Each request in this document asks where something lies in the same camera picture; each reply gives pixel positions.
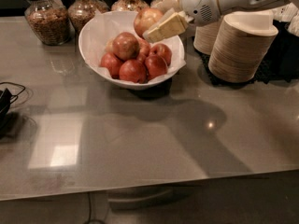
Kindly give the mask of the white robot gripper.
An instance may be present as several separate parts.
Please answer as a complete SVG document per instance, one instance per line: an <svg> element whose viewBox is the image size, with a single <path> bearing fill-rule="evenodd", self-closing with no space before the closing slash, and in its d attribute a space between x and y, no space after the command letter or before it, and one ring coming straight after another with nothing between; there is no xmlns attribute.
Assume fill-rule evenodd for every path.
<svg viewBox="0 0 299 224"><path fill-rule="evenodd" d="M167 12L144 32L143 37L150 43L183 34L188 28L186 14L197 26L208 25L221 17L217 0L162 0L156 7Z"/></svg>

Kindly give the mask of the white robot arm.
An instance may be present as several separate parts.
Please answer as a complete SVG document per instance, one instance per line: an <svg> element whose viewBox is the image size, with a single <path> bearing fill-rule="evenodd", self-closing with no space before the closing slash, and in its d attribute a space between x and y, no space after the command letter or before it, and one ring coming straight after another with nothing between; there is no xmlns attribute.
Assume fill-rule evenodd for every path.
<svg viewBox="0 0 299 224"><path fill-rule="evenodd" d="M235 11L260 11L282 7L299 0L163 0L158 8L164 15L144 33L149 42L159 42L184 33L190 24L205 26Z"/></svg>

